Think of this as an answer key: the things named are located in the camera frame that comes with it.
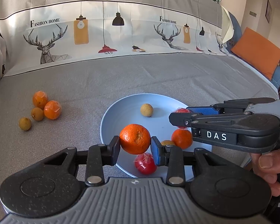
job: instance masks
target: deer head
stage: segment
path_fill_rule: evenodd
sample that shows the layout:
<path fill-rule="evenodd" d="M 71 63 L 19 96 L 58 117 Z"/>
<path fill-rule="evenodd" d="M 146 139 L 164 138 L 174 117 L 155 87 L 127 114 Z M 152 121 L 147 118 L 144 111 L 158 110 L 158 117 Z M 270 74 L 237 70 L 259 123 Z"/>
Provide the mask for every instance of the deer head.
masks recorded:
<path fill-rule="evenodd" d="M 54 34 L 54 32 L 53 32 L 53 38 L 52 38 L 51 40 L 49 40 L 49 43 L 48 43 L 47 45 L 42 45 L 41 42 L 39 42 L 39 41 L 37 40 L 37 36 L 36 36 L 36 38 L 35 38 L 35 42 L 34 42 L 34 40 L 31 39 L 31 34 L 32 34 L 32 32 L 33 32 L 34 29 L 32 29 L 32 31 L 31 31 L 30 34 L 28 35 L 28 40 L 27 40 L 26 37 L 23 35 L 23 36 L 24 36 L 24 39 L 26 40 L 26 42 L 27 42 L 28 44 L 37 46 L 37 49 L 42 51 L 42 55 L 47 55 L 47 54 L 49 53 L 49 50 L 55 45 L 54 42 L 57 41 L 58 39 L 60 39 L 60 38 L 65 34 L 65 32 L 66 32 L 66 30 L 67 30 L 67 26 L 66 26 L 65 31 L 62 32 L 62 28 L 61 28 L 58 24 L 56 24 L 56 25 L 57 25 L 58 28 L 60 29 L 60 32 L 59 32 L 59 34 L 57 34 L 57 37 L 55 37 L 55 34 Z"/>
<path fill-rule="evenodd" d="M 161 32 L 160 32 L 160 30 L 159 30 L 159 26 L 160 26 L 161 24 L 162 24 L 162 23 L 160 23 L 160 24 L 157 26 L 157 28 L 155 28 L 155 26 L 153 26 L 153 27 L 155 28 L 155 31 L 157 32 L 157 34 L 159 34 L 159 35 L 162 36 L 162 40 L 171 43 L 171 42 L 173 41 L 173 37 L 176 37 L 176 36 L 178 36 L 178 35 L 180 34 L 180 29 L 179 29 L 179 31 L 178 31 L 178 28 L 177 28 L 177 26 L 175 25 L 175 27 L 176 27 L 176 29 L 177 29 L 176 33 L 175 33 L 174 30 L 173 30 L 173 31 L 172 31 L 172 35 L 170 35 L 169 39 L 166 39 L 166 35 L 163 34 L 163 30 L 164 30 L 164 29 L 162 29 Z"/>

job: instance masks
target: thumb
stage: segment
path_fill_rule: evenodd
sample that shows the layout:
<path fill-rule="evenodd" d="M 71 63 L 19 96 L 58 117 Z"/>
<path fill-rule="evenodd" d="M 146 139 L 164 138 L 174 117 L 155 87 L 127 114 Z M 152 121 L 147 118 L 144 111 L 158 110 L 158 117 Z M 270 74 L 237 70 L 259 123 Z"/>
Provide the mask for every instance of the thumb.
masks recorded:
<path fill-rule="evenodd" d="M 262 155 L 258 166 L 265 173 L 280 173 L 280 149 Z"/>

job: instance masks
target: picture frame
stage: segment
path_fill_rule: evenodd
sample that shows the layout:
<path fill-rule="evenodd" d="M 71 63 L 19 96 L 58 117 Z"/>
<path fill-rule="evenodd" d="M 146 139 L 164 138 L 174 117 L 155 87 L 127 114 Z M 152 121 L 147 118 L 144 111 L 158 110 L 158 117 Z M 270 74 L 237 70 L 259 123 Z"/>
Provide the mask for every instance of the picture frame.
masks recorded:
<path fill-rule="evenodd" d="M 268 23 L 270 23 L 270 19 L 272 17 L 272 6 L 271 6 L 269 0 L 267 1 L 267 10 L 265 12 L 265 17 L 266 17 Z"/>

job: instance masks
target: gray tablecloth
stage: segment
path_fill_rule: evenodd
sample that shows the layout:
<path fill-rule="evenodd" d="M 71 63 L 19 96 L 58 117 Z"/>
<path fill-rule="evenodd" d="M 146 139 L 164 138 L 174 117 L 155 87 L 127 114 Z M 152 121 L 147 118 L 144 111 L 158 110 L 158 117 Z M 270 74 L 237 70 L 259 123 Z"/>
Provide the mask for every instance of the gray tablecloth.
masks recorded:
<path fill-rule="evenodd" d="M 30 116 L 32 96 L 47 92 L 63 112 L 58 120 L 32 121 L 23 132 L 20 117 Z M 161 54 L 125 56 L 54 66 L 0 81 L 0 184 L 9 175 L 67 146 L 86 150 L 100 142 L 99 127 L 107 108 L 135 93 L 157 93 L 189 106 L 207 106 L 228 99 L 277 98 L 254 72 L 229 56 Z M 214 147 L 240 164 L 245 153 Z M 83 179 L 80 168 L 78 178 Z M 117 167 L 105 176 L 127 177 Z M 0 204 L 0 219 L 4 216 Z"/>

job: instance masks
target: light bulb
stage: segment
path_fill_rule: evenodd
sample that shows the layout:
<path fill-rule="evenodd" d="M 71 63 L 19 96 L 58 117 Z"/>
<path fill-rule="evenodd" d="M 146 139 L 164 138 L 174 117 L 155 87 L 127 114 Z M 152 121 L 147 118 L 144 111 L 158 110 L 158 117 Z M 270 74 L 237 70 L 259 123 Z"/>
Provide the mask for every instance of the light bulb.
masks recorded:
<path fill-rule="evenodd" d="M 79 29 L 82 29 L 82 28 L 84 28 L 84 26 L 85 26 L 85 24 L 83 23 L 82 20 L 80 20 L 79 23 L 78 23 L 78 25 L 77 25 L 77 27 L 78 27 Z"/>

